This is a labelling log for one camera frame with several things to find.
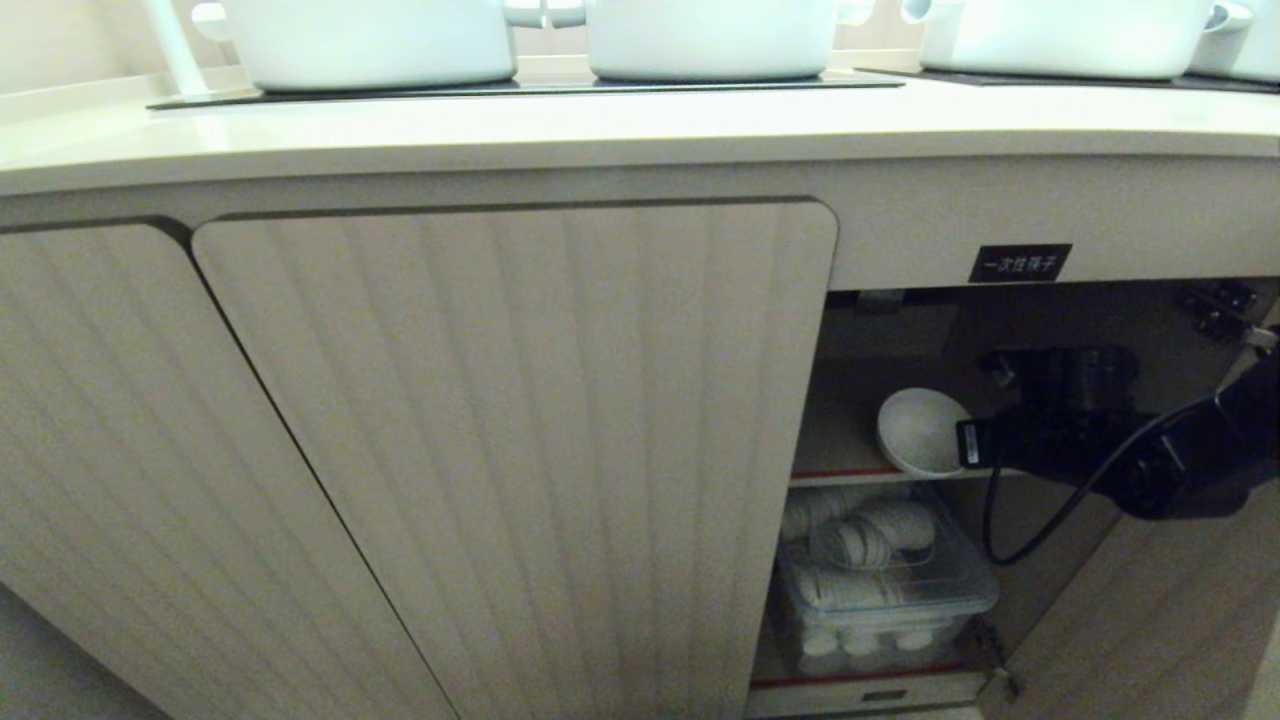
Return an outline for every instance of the countertop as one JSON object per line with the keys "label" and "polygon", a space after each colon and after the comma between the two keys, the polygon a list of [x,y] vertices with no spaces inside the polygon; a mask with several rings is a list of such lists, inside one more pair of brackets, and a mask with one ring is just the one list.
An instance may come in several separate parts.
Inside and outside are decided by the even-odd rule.
{"label": "countertop", "polygon": [[1280,158],[1280,96],[974,87],[412,99],[151,111],[161,81],[0,97],[0,196],[349,173],[955,158]]}

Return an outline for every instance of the white bowl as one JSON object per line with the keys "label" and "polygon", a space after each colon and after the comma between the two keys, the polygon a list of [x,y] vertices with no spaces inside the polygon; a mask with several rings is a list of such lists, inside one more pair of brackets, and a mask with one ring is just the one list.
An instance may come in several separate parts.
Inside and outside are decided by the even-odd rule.
{"label": "white bowl", "polygon": [[1187,72],[1213,0],[905,0],[922,67],[1170,79]]}
{"label": "white bowl", "polygon": [[511,24],[541,27],[516,0],[220,0],[192,13],[269,91],[433,87],[516,74]]}
{"label": "white bowl", "polygon": [[873,5],[874,0],[545,3],[553,27],[586,24],[596,76],[658,82],[815,76],[831,60],[837,23],[863,24]]}
{"label": "white bowl", "polygon": [[908,475],[923,479],[960,474],[956,423],[969,413],[951,397],[913,387],[895,392],[881,405],[876,441],[881,452]]}

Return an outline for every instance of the induction cooktop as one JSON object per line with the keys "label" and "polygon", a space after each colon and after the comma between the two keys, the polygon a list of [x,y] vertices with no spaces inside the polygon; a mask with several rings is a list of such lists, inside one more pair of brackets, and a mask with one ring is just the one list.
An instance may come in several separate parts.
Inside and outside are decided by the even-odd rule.
{"label": "induction cooktop", "polygon": [[918,79],[936,79],[975,87],[1010,86],[1074,86],[1074,87],[1142,87],[1156,90],[1213,90],[1219,92],[1258,92],[1263,95],[1280,94],[1280,83],[1252,82],[1207,76],[1181,76],[1174,79],[1120,79],[1087,77],[1014,76],[995,73],[959,73],[948,70],[876,70],[877,73]]}
{"label": "induction cooktop", "polygon": [[224,105],[270,105],[280,102],[332,102],[340,100],[397,100],[412,97],[492,97],[520,95],[616,95],[636,92],[708,92],[708,91],[759,91],[759,90],[818,90],[818,88],[877,88],[901,87],[902,81],[864,72],[827,72],[795,79],[750,82],[617,82],[599,79],[589,73],[576,74],[525,74],[508,82],[460,85],[449,87],[264,92],[256,87],[243,87],[216,92],[202,97],[173,100],[150,105],[152,110],[180,108],[215,108]]}

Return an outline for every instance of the black cable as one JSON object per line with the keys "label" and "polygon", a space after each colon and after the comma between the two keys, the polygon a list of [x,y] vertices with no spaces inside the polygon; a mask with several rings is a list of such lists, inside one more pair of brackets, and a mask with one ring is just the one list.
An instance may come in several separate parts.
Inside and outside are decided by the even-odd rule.
{"label": "black cable", "polygon": [[1036,533],[1036,536],[1027,542],[1027,544],[1024,544],[1016,552],[1006,557],[1000,557],[998,555],[996,555],[995,543],[992,543],[991,539],[992,516],[995,515],[995,509],[996,509],[996,493],[1000,489],[1000,474],[1004,470],[1005,450],[1009,446],[1007,438],[998,438],[1000,451],[996,455],[995,465],[992,465],[991,468],[991,479],[987,482],[987,501],[983,506],[983,514],[982,514],[982,546],[983,550],[987,551],[987,557],[996,565],[1007,566],[1007,565],[1014,565],[1021,561],[1032,552],[1036,552],[1036,550],[1041,544],[1043,544],[1044,541],[1047,541],[1050,536],[1052,536],[1053,532],[1056,532],[1057,528],[1064,521],[1066,521],[1068,516],[1071,515],[1071,512],[1076,509],[1076,506],[1084,502],[1085,496],[1089,495],[1089,491],[1093,489],[1093,486],[1098,484],[1098,480],[1101,480],[1102,477],[1106,475],[1111,470],[1111,468],[1120,461],[1121,457],[1124,457],[1124,454],[1128,452],[1130,447],[1133,447],[1144,437],[1147,437],[1147,433],[1149,433],[1151,430],[1176,419],[1179,415],[1187,413],[1188,410],[1192,410],[1206,402],[1212,402],[1216,396],[1217,393],[1210,393],[1204,397],[1199,397],[1184,405],[1179,405],[1178,407],[1153,418],[1152,420],[1149,420],[1148,423],[1134,430],[1128,438],[1125,438],[1124,442],[1121,442],[1119,446],[1116,446],[1115,450],[1111,451],[1111,455],[1108,455],[1107,459],[1102,461],[1102,465],[1098,465],[1098,469],[1094,470],[1092,475],[1089,475],[1089,479],[1084,480],[1084,483],[1079,488],[1076,488],[1074,493],[1071,493],[1071,497],[1069,497],[1066,502],[1064,502],[1062,506],[1059,507],[1057,512],[1055,512],[1053,516],[1050,518],[1048,523],[1044,523],[1044,527],[1041,528],[1039,532]]}

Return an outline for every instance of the black label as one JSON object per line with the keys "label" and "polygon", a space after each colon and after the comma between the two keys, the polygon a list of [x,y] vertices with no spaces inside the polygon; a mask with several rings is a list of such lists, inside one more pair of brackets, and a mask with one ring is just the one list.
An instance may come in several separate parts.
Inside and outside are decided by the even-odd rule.
{"label": "black label", "polygon": [[983,245],[973,264],[972,283],[1053,282],[1066,264],[1071,246]]}

